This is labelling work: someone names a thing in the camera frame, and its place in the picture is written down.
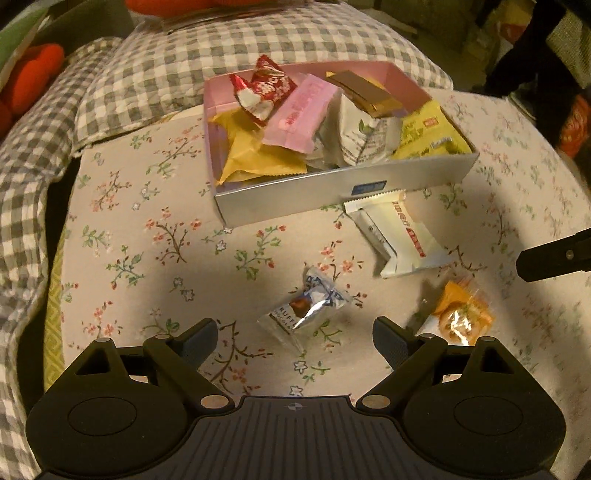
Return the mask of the grey checkered cushion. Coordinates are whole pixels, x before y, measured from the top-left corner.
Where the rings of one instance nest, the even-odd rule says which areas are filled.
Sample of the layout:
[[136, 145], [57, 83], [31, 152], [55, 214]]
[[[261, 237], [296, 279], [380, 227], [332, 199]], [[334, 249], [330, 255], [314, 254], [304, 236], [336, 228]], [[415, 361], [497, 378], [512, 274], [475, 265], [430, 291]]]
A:
[[345, 2], [308, 3], [171, 33], [144, 21], [110, 54], [83, 96], [73, 148], [80, 151], [200, 105], [207, 79], [249, 70], [262, 55], [279, 65], [390, 61], [422, 87], [454, 86], [452, 78], [411, 41]]

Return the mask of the pink silver shallow box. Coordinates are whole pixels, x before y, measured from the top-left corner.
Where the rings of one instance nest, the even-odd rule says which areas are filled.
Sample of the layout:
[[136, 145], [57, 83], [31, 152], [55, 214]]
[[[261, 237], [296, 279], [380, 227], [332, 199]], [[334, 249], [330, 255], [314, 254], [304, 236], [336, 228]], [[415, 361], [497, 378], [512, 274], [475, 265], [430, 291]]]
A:
[[[419, 110], [432, 97], [411, 77], [388, 61], [332, 61], [283, 65], [287, 75], [301, 82], [307, 75], [352, 71], [374, 79], [403, 105], [400, 117]], [[228, 159], [228, 136], [221, 126], [204, 126], [206, 155], [211, 172], [212, 194], [225, 226], [238, 227], [281, 216], [297, 214], [353, 198], [393, 190], [419, 190], [462, 181], [479, 152], [475, 146], [467, 154], [440, 154], [382, 163], [348, 166], [342, 163], [341, 147], [335, 140], [321, 149], [325, 170], [311, 167], [307, 174], [216, 181]]]

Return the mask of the red candy pack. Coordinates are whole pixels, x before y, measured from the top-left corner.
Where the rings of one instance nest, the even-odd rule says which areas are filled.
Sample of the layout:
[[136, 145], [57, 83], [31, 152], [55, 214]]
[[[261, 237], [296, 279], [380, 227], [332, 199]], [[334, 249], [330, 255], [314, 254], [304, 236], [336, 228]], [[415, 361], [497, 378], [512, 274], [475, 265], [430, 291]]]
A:
[[260, 126], [265, 126], [276, 109], [297, 89], [296, 82], [266, 55], [256, 60], [252, 79], [230, 74], [229, 81], [240, 107]]

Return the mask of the white bar snack pack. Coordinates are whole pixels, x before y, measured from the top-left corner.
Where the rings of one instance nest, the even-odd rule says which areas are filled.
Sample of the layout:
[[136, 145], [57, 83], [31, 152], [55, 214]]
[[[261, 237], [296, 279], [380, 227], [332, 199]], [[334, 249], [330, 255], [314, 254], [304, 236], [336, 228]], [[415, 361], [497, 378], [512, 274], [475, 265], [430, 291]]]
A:
[[406, 192], [396, 190], [345, 203], [346, 214], [386, 260], [384, 279], [440, 268], [449, 260], [427, 227], [412, 218], [405, 200]]

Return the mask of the silver truffle candy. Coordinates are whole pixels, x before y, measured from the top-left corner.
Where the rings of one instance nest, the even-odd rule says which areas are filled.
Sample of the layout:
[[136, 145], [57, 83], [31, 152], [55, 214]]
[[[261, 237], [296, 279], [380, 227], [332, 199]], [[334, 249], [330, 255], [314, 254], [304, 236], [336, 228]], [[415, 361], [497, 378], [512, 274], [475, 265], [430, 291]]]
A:
[[346, 289], [317, 267], [310, 267], [304, 272], [304, 290], [256, 323], [287, 348], [303, 353], [312, 332], [352, 302]]

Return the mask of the square yellow snack pack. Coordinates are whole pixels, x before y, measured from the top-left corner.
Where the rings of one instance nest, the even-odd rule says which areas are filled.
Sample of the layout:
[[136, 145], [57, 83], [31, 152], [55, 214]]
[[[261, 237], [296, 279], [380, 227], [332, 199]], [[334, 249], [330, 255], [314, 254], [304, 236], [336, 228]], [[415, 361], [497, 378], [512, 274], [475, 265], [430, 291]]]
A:
[[472, 148], [432, 99], [402, 120], [401, 141], [393, 160], [471, 154]]

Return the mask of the floral tablecloth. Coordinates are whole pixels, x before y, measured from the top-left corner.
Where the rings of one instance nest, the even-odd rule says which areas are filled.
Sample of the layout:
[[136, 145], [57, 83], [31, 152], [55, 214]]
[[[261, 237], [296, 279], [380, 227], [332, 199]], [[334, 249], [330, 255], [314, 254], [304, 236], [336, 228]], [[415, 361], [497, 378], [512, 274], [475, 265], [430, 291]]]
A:
[[[437, 90], [479, 150], [457, 185], [414, 192], [411, 214], [448, 263], [384, 279], [383, 261], [342, 206], [229, 228], [212, 196], [200, 108], [88, 148], [50, 284], [44, 381], [95, 338], [134, 346], [213, 319], [219, 340], [202, 374], [223, 391], [359, 398], [389, 371], [372, 325], [419, 325], [451, 279], [475, 281], [491, 334], [547, 390], [567, 433], [553, 467], [572, 479], [590, 456], [590, 277], [522, 281], [518, 254], [587, 228], [590, 202], [558, 154], [508, 101]], [[303, 353], [256, 323], [304, 290], [317, 267], [353, 297]]]

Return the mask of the small orange cushion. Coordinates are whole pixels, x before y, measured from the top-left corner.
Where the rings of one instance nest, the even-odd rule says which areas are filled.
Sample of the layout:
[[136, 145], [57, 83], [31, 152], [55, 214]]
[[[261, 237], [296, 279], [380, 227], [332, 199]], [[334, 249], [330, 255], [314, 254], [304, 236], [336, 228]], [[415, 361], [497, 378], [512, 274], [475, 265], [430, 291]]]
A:
[[65, 59], [56, 43], [29, 47], [16, 62], [1, 90], [1, 138], [46, 92], [58, 76]]

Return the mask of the grey checkered sofa cover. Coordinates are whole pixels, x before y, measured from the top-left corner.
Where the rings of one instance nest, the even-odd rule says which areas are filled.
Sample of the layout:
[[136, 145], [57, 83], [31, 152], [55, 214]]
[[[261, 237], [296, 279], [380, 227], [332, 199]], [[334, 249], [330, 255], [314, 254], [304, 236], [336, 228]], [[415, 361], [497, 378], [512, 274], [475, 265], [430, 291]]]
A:
[[1, 144], [1, 476], [32, 479], [38, 464], [25, 436], [17, 351], [48, 283], [48, 188], [73, 152], [79, 104], [120, 44], [117, 37], [78, 48], [65, 69]]

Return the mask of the orange cracker pack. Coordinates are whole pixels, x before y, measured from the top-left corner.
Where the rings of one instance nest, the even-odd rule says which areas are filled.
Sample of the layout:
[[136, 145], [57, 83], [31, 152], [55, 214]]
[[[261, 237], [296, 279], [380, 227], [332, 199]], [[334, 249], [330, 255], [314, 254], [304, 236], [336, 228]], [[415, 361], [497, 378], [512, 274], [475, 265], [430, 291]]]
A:
[[486, 295], [475, 281], [450, 280], [417, 334], [433, 334], [450, 345], [474, 346], [494, 322]]

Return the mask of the white triangular snack pack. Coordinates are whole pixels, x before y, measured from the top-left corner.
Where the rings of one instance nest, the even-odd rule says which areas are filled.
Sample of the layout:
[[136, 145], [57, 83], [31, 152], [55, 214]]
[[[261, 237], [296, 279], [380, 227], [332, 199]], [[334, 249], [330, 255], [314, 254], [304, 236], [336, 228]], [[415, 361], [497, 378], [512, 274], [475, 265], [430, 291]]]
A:
[[370, 117], [339, 93], [317, 131], [322, 161], [331, 168], [386, 162], [400, 145], [401, 131], [401, 118]]

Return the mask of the gold snack bar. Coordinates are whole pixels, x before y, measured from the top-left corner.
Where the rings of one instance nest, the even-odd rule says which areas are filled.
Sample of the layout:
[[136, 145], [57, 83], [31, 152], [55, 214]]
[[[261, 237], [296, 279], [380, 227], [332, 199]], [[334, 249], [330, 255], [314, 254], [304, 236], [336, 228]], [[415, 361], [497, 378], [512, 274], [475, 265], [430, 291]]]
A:
[[373, 118], [406, 114], [404, 105], [385, 88], [375, 85], [353, 71], [328, 72], [325, 80], [344, 91], [356, 107]]

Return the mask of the orange pumpkin cushion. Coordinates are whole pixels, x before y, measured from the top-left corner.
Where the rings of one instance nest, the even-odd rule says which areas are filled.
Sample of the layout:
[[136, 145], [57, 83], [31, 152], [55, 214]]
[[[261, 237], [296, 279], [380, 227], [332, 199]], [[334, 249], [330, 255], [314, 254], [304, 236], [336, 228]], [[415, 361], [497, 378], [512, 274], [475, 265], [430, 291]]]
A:
[[173, 18], [216, 7], [246, 7], [257, 0], [125, 0], [126, 7], [138, 14]]

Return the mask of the pink snack bar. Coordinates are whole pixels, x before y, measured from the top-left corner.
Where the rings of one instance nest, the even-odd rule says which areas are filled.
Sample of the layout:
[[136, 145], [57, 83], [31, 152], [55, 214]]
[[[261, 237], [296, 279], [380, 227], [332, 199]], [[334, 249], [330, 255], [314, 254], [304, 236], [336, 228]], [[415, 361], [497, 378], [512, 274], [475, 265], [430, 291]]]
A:
[[267, 123], [263, 145], [311, 154], [315, 149], [315, 133], [338, 95], [338, 86], [307, 75]]

